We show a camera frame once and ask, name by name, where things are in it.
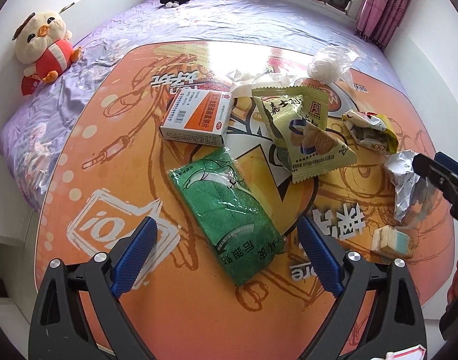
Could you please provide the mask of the yellow snack bag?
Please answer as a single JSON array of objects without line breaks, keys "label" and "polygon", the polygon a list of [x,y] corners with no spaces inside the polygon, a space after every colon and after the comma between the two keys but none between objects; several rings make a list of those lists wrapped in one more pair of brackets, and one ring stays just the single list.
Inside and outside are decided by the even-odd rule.
[{"label": "yellow snack bag", "polygon": [[341,118],[358,145],[385,155],[397,152],[399,140],[387,116],[349,110]]}]

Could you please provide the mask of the pale green snack bag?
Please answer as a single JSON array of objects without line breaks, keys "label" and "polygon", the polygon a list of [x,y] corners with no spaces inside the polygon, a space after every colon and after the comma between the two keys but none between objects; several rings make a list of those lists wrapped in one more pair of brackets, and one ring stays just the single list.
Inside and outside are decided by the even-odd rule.
[{"label": "pale green snack bag", "polygon": [[294,183],[357,162],[356,153],[326,131],[329,95],[321,88],[255,88],[252,95]]}]

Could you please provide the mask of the clear plastic bag ball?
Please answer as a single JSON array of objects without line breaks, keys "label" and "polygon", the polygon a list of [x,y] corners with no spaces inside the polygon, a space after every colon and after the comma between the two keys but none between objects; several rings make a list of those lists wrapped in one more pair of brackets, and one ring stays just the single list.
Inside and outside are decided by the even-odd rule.
[{"label": "clear plastic bag ball", "polygon": [[356,51],[344,46],[327,46],[320,49],[311,59],[307,68],[309,78],[324,85],[342,80],[353,86],[350,69],[360,57]]}]

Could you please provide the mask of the silver crumpled foil wrapper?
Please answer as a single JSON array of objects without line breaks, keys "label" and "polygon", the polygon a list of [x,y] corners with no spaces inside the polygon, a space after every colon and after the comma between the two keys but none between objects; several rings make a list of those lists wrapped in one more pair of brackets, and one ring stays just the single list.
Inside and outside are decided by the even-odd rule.
[{"label": "silver crumpled foil wrapper", "polygon": [[417,153],[402,150],[388,157],[383,165],[395,188],[394,219],[398,230],[410,230],[431,212],[436,189],[414,171]]}]

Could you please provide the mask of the small pastel eraser block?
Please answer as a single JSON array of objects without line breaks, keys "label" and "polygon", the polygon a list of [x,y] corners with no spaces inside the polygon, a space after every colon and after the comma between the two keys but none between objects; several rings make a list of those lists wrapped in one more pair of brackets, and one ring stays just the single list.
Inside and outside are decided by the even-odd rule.
[{"label": "small pastel eraser block", "polygon": [[413,257],[414,240],[411,236],[387,225],[374,231],[370,251],[386,258]]}]

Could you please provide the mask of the green packaged cloth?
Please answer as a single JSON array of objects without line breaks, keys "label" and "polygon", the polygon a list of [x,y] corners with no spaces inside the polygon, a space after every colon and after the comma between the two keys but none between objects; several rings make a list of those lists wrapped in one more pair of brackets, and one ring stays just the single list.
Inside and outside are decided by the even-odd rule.
[{"label": "green packaged cloth", "polygon": [[240,286],[285,251],[285,239],[222,147],[169,172],[217,260]]}]

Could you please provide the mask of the orange cartoon printed board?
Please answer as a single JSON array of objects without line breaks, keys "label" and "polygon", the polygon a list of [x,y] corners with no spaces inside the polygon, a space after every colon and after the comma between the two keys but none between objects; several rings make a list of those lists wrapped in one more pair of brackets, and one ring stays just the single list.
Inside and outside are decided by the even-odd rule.
[{"label": "orange cartoon printed board", "polygon": [[382,154],[359,146],[342,114],[389,118],[401,150],[436,149],[408,98],[360,72],[330,92],[327,136],[354,164],[294,182],[250,97],[236,99],[223,147],[160,133],[181,89],[226,92],[242,69],[303,74],[308,56],[222,41],[149,44],[129,51],[78,117],[56,161],[38,225],[34,277],[54,258],[82,263],[109,252],[145,217],[157,243],[121,297],[159,359],[294,359],[334,297],[323,290],[296,235],[307,214],[341,245],[372,262],[373,233],[394,225],[395,188]]}]

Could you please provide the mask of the white orange medicine box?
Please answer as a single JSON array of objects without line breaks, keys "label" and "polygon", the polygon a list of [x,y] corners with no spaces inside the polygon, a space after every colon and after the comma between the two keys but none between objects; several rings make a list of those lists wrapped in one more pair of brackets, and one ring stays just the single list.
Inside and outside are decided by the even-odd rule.
[{"label": "white orange medicine box", "polygon": [[165,140],[222,147],[234,100],[230,92],[183,88],[160,125]]}]

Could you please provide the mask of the pink curtain right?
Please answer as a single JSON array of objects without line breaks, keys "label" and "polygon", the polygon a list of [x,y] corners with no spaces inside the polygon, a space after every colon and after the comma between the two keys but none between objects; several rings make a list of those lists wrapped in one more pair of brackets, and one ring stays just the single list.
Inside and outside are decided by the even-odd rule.
[{"label": "pink curtain right", "polygon": [[410,0],[365,0],[356,35],[385,50],[404,17]]}]

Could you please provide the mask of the purple floral bed sheet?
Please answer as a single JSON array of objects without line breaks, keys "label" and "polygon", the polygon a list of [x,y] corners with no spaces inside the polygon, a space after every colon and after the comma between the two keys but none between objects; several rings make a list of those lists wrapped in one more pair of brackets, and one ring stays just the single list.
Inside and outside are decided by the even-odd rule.
[{"label": "purple floral bed sheet", "polygon": [[190,41],[220,46],[226,72],[250,72],[259,47],[314,55],[324,47],[354,51],[354,68],[395,89],[402,85],[383,53],[353,31],[314,11],[269,0],[189,0],[164,8],[147,0],[87,35],[82,58],[52,84],[26,77],[24,101],[0,133],[0,152],[22,196],[40,211],[55,163],[78,117],[96,90],[123,63],[143,63],[134,89],[204,85],[210,73],[191,52],[170,46]]}]

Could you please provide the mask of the chick plush toy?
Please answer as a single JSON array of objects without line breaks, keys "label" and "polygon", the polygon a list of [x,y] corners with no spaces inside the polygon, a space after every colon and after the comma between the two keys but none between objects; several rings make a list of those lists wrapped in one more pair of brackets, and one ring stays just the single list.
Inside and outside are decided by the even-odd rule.
[{"label": "chick plush toy", "polygon": [[21,93],[32,94],[41,85],[54,83],[82,57],[74,48],[72,32],[57,11],[33,12],[13,35],[15,55],[25,65]]}]

